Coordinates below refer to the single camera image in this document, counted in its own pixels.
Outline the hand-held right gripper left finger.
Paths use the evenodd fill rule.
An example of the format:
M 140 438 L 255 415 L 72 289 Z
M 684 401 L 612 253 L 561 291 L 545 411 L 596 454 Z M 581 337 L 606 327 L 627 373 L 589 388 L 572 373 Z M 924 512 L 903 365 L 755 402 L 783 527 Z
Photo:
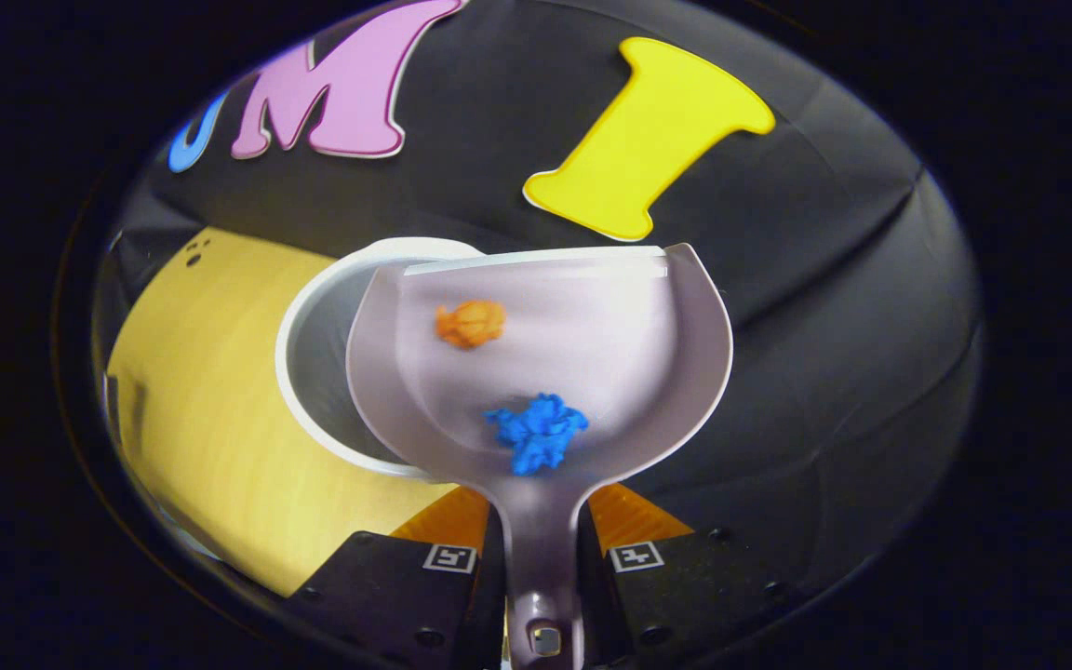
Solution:
M 390 669 L 506 669 L 503 590 L 497 513 L 458 487 L 391 534 L 349 535 L 289 609 Z

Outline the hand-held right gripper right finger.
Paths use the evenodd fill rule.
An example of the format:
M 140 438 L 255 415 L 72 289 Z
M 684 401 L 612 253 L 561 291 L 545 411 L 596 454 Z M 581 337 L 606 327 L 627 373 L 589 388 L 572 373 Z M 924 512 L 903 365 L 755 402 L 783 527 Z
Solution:
M 625 485 L 583 513 L 587 669 L 708 669 L 795 619 L 821 506 L 809 482 L 720 487 L 662 509 Z

